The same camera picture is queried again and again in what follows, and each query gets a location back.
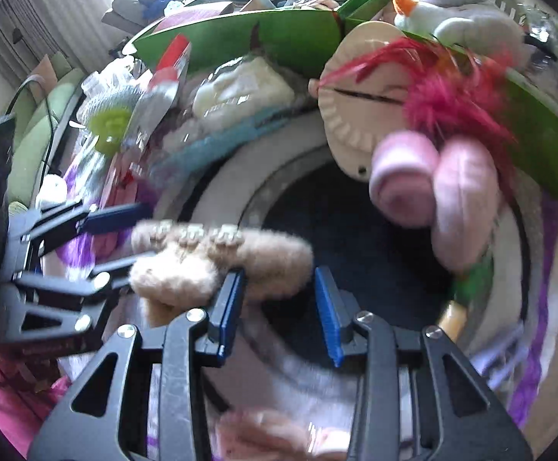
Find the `right green cardboard box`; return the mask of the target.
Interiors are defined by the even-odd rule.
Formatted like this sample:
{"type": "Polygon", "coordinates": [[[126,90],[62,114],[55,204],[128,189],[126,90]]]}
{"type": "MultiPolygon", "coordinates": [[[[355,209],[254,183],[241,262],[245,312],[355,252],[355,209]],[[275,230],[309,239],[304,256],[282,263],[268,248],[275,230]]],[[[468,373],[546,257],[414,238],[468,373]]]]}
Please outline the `right green cardboard box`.
{"type": "MultiPolygon", "coordinates": [[[[438,42],[436,38],[411,32],[405,32],[404,36],[420,41],[438,42]]],[[[460,46],[447,47],[457,52],[467,50],[460,46]]],[[[490,155],[502,173],[508,173],[512,167],[519,167],[558,199],[557,110],[546,103],[541,95],[536,94],[534,88],[520,82],[511,58],[506,58],[506,106],[502,123],[511,130],[515,143],[501,159],[490,155]]],[[[450,136],[440,135],[438,138],[432,138],[432,141],[440,144],[449,138],[450,136]]]]}

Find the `red feather toy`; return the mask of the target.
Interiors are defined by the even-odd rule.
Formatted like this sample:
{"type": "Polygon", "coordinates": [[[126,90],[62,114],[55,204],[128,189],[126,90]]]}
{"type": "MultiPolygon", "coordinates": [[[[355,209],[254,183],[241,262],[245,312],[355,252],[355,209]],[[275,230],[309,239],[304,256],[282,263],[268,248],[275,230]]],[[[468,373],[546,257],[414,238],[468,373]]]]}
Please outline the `red feather toy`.
{"type": "Polygon", "coordinates": [[[474,138],[498,159],[515,143],[511,130],[502,123],[508,68],[505,56],[495,60],[404,36],[348,61],[320,79],[320,86],[337,85],[344,78],[360,83],[388,65],[402,67],[410,78],[402,102],[410,128],[432,138],[474,138]]]}

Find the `left green cardboard box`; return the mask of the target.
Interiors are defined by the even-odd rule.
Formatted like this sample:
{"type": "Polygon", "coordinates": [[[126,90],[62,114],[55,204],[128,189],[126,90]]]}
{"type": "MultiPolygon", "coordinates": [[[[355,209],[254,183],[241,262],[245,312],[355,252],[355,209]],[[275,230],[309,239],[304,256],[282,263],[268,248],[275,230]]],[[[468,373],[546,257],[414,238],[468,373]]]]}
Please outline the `left green cardboard box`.
{"type": "Polygon", "coordinates": [[[125,51],[157,66],[176,35],[191,43],[189,72],[209,71],[243,56],[257,45],[281,66],[304,77],[320,76],[346,29],[346,18],[368,0],[346,0],[337,10],[259,10],[229,13],[160,31],[154,25],[140,31],[125,51]]]}

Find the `cream dumpling press mould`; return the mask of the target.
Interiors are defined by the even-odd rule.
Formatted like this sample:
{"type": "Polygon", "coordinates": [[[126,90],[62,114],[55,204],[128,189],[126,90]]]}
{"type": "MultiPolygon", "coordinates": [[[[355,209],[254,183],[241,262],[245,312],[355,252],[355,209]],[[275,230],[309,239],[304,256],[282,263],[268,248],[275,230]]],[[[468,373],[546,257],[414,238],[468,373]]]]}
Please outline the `cream dumpling press mould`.
{"type": "Polygon", "coordinates": [[[368,181],[395,169],[431,172],[438,150],[425,135],[408,127],[403,104],[411,76],[390,60],[358,80],[330,75],[403,38],[399,28],[383,22],[358,25],[341,42],[320,76],[317,103],[335,163],[349,177],[368,181]]]}

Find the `green cardboard box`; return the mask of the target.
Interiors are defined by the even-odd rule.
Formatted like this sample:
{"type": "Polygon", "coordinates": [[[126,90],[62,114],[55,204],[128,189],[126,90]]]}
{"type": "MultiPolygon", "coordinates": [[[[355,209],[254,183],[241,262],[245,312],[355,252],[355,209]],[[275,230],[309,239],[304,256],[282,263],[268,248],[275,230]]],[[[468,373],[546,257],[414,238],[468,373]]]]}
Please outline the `green cardboard box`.
{"type": "Polygon", "coordinates": [[[304,77],[320,76],[346,29],[346,18],[368,0],[346,0],[337,10],[259,10],[229,13],[160,31],[154,25],[140,31],[125,51],[157,66],[176,35],[191,43],[189,72],[209,71],[243,56],[257,45],[281,66],[304,77]]]}
{"type": "MultiPolygon", "coordinates": [[[[420,41],[438,42],[436,38],[411,32],[405,32],[404,36],[420,41]]],[[[447,47],[457,52],[467,50],[460,46],[447,47]]],[[[519,167],[558,199],[557,110],[546,103],[541,95],[536,94],[534,88],[520,82],[511,58],[506,58],[506,106],[502,123],[511,130],[515,143],[501,159],[490,155],[502,173],[508,173],[512,167],[519,167]]],[[[450,136],[440,135],[438,138],[432,138],[432,141],[440,144],[449,138],[450,136]]]]}

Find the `printed plastic packet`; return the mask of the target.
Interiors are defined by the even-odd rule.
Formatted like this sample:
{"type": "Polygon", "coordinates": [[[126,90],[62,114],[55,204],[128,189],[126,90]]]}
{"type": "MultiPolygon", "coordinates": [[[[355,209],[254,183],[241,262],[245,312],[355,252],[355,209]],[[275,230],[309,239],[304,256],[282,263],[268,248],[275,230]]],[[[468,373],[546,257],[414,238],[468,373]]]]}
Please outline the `printed plastic packet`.
{"type": "Polygon", "coordinates": [[[147,89],[138,99],[124,138],[122,153],[141,154],[165,115],[177,104],[181,81],[186,78],[191,43],[177,35],[161,56],[147,89]]]}

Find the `beige fluffy hair clip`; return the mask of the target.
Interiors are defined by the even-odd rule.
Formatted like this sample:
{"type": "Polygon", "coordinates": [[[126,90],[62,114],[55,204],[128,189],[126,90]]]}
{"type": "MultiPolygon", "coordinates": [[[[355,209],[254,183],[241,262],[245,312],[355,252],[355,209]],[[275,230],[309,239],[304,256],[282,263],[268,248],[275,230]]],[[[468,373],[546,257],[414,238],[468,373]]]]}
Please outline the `beige fluffy hair clip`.
{"type": "Polygon", "coordinates": [[[148,220],[135,226],[131,245],[140,256],[129,271],[133,292],[180,309],[210,300],[230,270],[245,273],[248,302],[292,297],[313,271],[311,245],[273,230],[148,220]]]}

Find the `green handled scrub brush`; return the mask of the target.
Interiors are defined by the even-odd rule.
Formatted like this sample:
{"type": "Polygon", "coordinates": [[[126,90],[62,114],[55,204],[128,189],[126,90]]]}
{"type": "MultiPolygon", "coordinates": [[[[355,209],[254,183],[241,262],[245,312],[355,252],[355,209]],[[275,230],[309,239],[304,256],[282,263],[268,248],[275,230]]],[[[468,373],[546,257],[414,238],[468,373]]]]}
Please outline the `green handled scrub brush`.
{"type": "Polygon", "coordinates": [[[141,94],[138,85],[122,85],[84,101],[77,119],[96,137],[96,151],[109,157],[118,152],[141,94]]]}

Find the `pink plush toy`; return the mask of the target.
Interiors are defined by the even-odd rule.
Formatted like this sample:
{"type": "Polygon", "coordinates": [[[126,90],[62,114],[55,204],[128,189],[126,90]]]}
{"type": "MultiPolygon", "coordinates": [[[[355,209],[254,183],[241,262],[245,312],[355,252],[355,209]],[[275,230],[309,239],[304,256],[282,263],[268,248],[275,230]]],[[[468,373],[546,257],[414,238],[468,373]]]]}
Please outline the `pink plush toy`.
{"type": "Polygon", "coordinates": [[[455,136],[438,149],[412,130],[387,135],[375,149],[369,197],[390,222],[429,227],[437,261],[453,273],[477,263],[502,202],[497,168],[480,142],[455,136]]]}

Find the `white plush duck toy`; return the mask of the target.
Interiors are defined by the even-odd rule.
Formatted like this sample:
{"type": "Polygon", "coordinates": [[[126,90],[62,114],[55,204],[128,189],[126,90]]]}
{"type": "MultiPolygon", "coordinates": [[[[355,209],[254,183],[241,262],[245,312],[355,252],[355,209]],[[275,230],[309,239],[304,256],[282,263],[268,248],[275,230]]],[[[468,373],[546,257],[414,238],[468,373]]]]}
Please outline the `white plush duck toy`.
{"type": "Polygon", "coordinates": [[[525,33],[491,0],[392,0],[394,25],[489,57],[506,56],[513,65],[528,58],[525,33]]]}

